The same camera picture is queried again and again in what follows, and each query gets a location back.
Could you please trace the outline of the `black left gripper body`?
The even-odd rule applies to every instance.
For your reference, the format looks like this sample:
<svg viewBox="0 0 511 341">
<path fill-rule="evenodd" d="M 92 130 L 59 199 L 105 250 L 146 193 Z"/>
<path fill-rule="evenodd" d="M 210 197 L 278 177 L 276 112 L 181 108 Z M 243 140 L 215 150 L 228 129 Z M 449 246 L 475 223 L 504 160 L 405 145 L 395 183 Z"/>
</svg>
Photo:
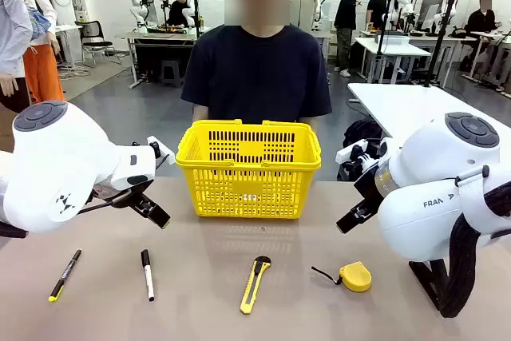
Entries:
<svg viewBox="0 0 511 341">
<path fill-rule="evenodd" d="M 154 182 L 148 180 L 134 185 L 116 196 L 104 199 L 103 203 L 91 207 L 92 210 L 99 208 L 131 208 L 137 213 L 152 213 L 155 209 L 155 203 L 145 195 L 146 189 Z"/>
</svg>

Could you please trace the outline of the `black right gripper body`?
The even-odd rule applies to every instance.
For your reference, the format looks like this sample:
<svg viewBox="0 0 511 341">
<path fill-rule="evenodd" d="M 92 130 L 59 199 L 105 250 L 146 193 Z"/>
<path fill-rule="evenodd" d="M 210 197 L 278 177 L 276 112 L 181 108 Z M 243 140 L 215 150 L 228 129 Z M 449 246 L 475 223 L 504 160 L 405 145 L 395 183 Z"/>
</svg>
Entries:
<svg viewBox="0 0 511 341">
<path fill-rule="evenodd" d="M 356 205 L 356 212 L 377 212 L 389 193 L 389 180 L 388 164 L 370 166 L 355 182 L 355 188 L 362 197 Z"/>
</svg>

